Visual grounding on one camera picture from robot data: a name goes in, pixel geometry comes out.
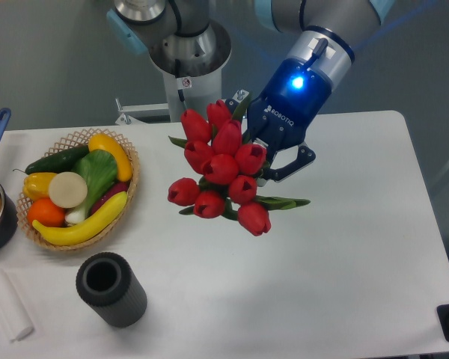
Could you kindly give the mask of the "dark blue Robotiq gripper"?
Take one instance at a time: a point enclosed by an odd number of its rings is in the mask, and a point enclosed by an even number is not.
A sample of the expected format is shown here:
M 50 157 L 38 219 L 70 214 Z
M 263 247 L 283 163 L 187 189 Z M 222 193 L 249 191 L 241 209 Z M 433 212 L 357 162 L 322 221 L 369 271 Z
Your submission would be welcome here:
M 299 144 L 296 158 L 282 168 L 268 168 L 266 180 L 282 182 L 316 159 L 316 153 L 303 141 L 307 128 L 331 93 L 331 85 L 308 62 L 288 58 L 256 99 L 251 101 L 251 93 L 236 93 L 224 101 L 230 112 L 248 109 L 251 140 L 259 139 L 273 150 Z

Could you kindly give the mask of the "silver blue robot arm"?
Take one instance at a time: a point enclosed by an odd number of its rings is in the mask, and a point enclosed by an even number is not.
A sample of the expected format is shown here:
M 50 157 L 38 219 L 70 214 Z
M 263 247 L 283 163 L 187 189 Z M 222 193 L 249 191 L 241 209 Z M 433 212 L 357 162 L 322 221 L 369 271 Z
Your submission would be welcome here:
M 260 185 L 280 182 L 315 160 L 305 144 L 307 128 L 352 66 L 356 47 L 391 7 L 391 1 L 254 3 L 263 26 L 299 36 L 256 98 L 237 93 L 227 100 L 231 109 L 245 106 L 246 132 L 266 149 L 269 162 L 282 150 L 297 150 L 288 165 L 265 170 Z M 189 108 L 204 113 L 221 98 L 231 43 L 225 28 L 210 18 L 208 1 L 115 1 L 106 19 L 129 51 L 148 53 L 161 72 L 172 121 Z

